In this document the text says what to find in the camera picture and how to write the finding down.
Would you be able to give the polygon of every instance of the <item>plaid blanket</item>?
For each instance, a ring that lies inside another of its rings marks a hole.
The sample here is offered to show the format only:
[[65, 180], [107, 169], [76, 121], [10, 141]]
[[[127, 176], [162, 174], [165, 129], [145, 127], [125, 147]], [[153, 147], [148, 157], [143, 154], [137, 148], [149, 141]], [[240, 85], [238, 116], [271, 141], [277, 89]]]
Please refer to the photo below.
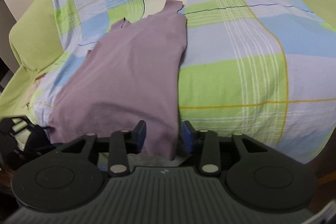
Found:
[[[336, 30], [301, 0], [182, 1], [180, 119], [247, 134], [303, 163], [314, 158], [336, 126]], [[57, 93], [113, 23], [135, 22], [164, 2], [53, 0], [64, 54], [34, 94], [31, 118], [48, 125]]]

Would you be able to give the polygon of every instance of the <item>mauve fabric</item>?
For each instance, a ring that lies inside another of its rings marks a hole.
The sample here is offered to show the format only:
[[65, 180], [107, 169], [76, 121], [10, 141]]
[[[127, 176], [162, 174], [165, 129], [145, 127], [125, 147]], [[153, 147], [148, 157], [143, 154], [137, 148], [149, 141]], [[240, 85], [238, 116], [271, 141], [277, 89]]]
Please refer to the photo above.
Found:
[[107, 137], [145, 120], [147, 153], [174, 158], [177, 78], [187, 44], [181, 8], [181, 1], [167, 0], [155, 15], [112, 25], [58, 93], [49, 119], [52, 143], [86, 133]]

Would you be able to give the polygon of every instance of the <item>metal screw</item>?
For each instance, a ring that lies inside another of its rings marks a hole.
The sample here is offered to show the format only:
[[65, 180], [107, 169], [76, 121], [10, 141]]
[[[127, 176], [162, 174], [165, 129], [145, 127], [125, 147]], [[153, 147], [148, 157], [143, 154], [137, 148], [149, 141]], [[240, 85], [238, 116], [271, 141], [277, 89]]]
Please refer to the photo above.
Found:
[[113, 172], [113, 173], [124, 173], [125, 171], [127, 171], [127, 167], [125, 165], [122, 165], [122, 164], [115, 164], [115, 165], [112, 165], [110, 167], [110, 170]]
[[206, 164], [202, 166], [202, 171], [205, 173], [216, 173], [219, 170], [219, 167], [214, 164]]

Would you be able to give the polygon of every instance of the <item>green sofa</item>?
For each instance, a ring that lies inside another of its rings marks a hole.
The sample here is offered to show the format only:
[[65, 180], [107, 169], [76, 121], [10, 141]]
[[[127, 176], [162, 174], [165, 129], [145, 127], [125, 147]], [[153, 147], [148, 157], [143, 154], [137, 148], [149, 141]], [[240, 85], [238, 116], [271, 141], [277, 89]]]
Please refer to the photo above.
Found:
[[[336, 0], [303, 0], [303, 2], [336, 28]], [[28, 109], [22, 107], [21, 101], [27, 88], [38, 75], [48, 71], [49, 66], [63, 52], [56, 29], [52, 1], [35, 0], [12, 28], [9, 40], [20, 68], [0, 95], [0, 118], [27, 113]], [[329, 171], [327, 168], [322, 170], [322, 173], [326, 174]]]

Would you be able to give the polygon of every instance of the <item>gray ribbed panel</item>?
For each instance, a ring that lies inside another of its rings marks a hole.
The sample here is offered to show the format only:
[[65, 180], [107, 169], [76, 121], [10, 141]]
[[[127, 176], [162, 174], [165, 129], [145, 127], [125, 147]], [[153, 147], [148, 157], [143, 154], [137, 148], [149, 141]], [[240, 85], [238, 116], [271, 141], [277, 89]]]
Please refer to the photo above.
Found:
[[299, 224], [310, 216], [307, 210], [279, 215], [244, 207], [218, 179], [192, 167], [137, 167], [128, 177], [110, 179], [80, 208], [58, 214], [21, 208], [6, 224]]

